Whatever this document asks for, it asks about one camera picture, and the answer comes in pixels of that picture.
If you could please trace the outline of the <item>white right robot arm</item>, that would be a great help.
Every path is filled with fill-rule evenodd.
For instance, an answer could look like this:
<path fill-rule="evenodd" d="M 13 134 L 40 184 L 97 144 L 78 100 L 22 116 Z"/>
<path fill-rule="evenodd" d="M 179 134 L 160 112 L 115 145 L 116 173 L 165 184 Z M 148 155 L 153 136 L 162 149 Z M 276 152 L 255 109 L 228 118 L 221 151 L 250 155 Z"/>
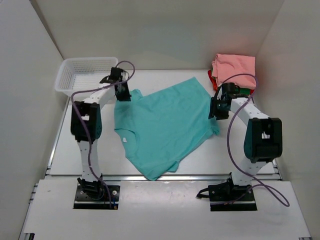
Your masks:
<path fill-rule="evenodd" d="M 224 195 L 229 200 L 236 200 L 251 186 L 252 179 L 260 169 L 282 155 L 283 137 L 282 121 L 277 117 L 269 117 L 260 111 L 252 102 L 252 97 L 240 94 L 240 88 L 234 83 L 223 83 L 210 100 L 209 119 L 226 120 L 229 113 L 233 117 L 227 129 L 227 150 L 230 149 L 230 133 L 232 123 L 239 118 L 246 126 L 243 142 L 244 158 L 236 171 L 230 173 L 222 183 Z"/>

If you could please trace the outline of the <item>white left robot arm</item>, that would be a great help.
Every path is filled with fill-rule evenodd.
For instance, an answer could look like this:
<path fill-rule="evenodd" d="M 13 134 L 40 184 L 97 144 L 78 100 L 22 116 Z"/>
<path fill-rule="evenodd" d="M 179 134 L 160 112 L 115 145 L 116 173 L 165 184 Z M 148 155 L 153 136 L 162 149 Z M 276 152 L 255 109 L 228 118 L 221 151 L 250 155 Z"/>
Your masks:
<path fill-rule="evenodd" d="M 78 144 L 82 163 L 82 177 L 77 180 L 83 192 L 94 201 L 106 200 L 112 204 L 114 200 L 99 166 L 98 139 L 103 130 L 101 109 L 113 97 L 121 102 L 131 100 L 130 78 L 126 70 L 115 66 L 99 82 L 99 87 L 76 91 L 70 97 L 70 131 Z"/>

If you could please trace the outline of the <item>teal t shirt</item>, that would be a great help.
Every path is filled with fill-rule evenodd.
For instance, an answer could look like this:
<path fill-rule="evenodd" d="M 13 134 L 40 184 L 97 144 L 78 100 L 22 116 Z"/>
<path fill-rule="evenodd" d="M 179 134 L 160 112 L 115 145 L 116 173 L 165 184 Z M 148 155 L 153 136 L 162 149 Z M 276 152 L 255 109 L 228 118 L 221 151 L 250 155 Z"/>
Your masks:
<path fill-rule="evenodd" d="M 220 133 L 209 118 L 211 96 L 195 77 L 149 95 L 139 89 L 130 94 L 130 101 L 115 103 L 114 131 L 125 157 L 150 181 L 175 172 L 187 155 Z"/>

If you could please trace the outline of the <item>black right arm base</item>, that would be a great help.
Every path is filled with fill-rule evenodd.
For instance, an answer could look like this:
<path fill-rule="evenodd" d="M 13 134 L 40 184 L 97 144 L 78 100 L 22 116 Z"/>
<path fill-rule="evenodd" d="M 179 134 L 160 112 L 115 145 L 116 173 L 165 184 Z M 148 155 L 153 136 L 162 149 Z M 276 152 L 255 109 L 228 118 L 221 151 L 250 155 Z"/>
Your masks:
<path fill-rule="evenodd" d="M 231 177 L 219 184 L 208 185 L 200 190 L 197 199 L 209 199 L 211 212 L 252 212 L 257 204 L 252 185 L 236 185 Z"/>

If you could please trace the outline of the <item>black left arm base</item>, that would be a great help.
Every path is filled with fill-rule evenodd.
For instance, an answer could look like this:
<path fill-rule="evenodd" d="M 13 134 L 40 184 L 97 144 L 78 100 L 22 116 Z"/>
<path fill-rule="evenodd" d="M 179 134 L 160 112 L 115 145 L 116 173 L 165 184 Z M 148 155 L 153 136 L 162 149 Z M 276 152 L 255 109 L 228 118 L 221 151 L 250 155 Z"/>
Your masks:
<path fill-rule="evenodd" d="M 77 210 L 118 210 L 120 185 L 106 186 L 100 181 L 85 181 L 77 178 L 73 208 Z"/>

